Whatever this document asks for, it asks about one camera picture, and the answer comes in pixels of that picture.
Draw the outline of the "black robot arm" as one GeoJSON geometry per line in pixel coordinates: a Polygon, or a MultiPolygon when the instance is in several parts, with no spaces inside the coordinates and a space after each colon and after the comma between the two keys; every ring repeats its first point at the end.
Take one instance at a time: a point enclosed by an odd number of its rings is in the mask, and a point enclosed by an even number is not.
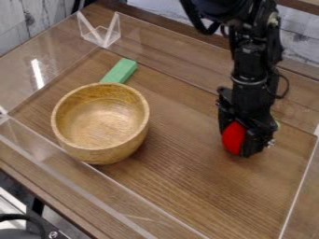
{"type": "Polygon", "coordinates": [[[250,157],[273,142],[272,105],[287,95],[277,90],[283,46],[274,0],[178,1],[197,31],[220,32],[229,40],[233,86],[217,88],[218,131],[225,150],[250,157]]]}

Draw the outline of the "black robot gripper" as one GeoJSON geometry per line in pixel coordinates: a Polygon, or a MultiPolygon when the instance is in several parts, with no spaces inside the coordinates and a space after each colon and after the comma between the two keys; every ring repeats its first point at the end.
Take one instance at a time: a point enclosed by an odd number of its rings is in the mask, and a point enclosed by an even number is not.
{"type": "MultiPolygon", "coordinates": [[[[234,121],[252,121],[256,124],[269,125],[274,120],[272,104],[278,98],[277,78],[265,78],[256,82],[233,80],[233,87],[217,88],[217,123],[222,132],[234,121]]],[[[249,158],[268,145],[270,133],[265,127],[244,125],[244,141],[240,147],[240,156],[249,158]]]]}

